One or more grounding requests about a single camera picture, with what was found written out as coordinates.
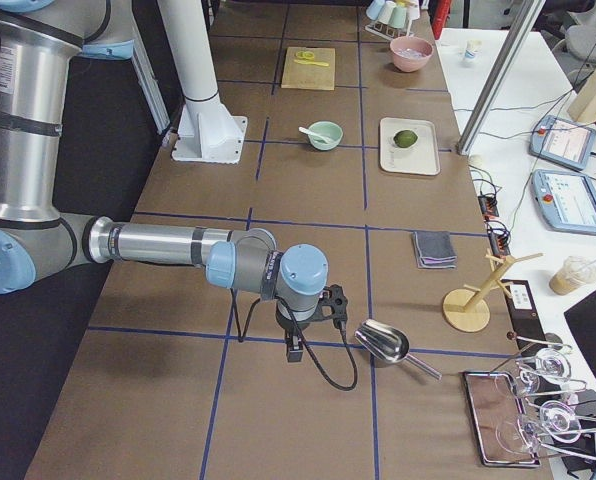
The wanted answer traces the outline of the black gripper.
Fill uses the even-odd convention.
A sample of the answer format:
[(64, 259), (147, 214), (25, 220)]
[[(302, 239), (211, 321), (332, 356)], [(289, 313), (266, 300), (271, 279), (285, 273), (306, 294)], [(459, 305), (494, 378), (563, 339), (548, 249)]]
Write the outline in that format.
[(301, 362), (303, 357), (303, 342), (300, 338), (314, 314), (314, 309), (299, 311), (291, 310), (283, 305), (277, 305), (275, 311), (276, 322), (285, 330), (286, 358), (288, 362)]

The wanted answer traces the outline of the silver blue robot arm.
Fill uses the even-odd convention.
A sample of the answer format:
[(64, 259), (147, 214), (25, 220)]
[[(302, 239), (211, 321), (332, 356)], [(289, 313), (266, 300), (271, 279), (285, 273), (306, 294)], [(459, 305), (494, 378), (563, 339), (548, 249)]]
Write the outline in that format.
[[(65, 125), (57, 207), (129, 219), (159, 139), (130, 62), (73, 60)], [(60, 348), (70, 345), (89, 319), (108, 270), (76, 267), (20, 293), (0, 295), (0, 364), (22, 360), (52, 334)]]

